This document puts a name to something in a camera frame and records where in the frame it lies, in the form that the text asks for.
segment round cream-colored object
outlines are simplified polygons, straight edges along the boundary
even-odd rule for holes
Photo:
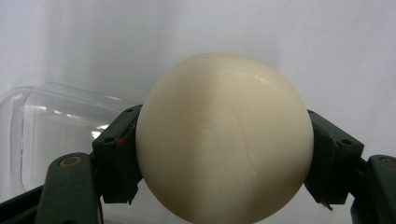
[[[253,223],[303,184],[313,153],[304,103],[268,65],[209,53],[153,88],[136,130],[148,187],[193,223]]]

